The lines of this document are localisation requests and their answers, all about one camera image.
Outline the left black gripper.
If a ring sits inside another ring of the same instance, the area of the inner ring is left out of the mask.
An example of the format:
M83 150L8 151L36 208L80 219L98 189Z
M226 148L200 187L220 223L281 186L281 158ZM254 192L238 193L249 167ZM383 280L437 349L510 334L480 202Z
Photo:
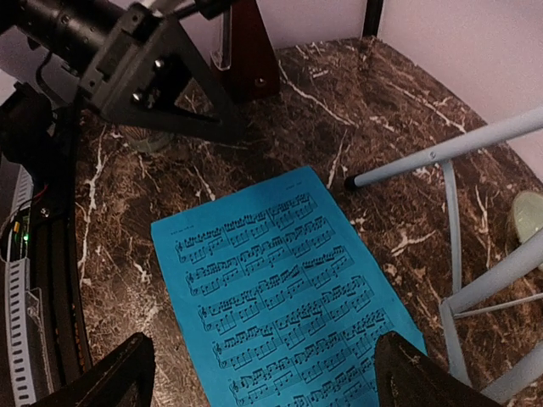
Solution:
M140 3L123 9L110 1L18 1L16 27L75 71L79 93L108 122L210 142L243 134L232 100L174 18ZM210 113L178 105L192 81Z

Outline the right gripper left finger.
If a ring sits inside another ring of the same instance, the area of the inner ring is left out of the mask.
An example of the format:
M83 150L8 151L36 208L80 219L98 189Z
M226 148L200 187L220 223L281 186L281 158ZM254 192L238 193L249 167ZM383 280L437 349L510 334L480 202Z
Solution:
M35 406L150 406L154 391L153 340L131 335L90 371Z

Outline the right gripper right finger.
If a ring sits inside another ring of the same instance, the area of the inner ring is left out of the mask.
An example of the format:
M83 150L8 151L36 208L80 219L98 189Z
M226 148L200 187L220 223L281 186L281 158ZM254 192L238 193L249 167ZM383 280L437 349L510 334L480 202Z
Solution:
M397 332L380 336L375 372L381 406L497 406L443 371Z

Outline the blue sheet music page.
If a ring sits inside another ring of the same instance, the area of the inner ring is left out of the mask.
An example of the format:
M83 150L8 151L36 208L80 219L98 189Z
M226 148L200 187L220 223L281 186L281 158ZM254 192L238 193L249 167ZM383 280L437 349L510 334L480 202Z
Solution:
M375 346L422 333L310 167L151 226L213 406L375 406Z

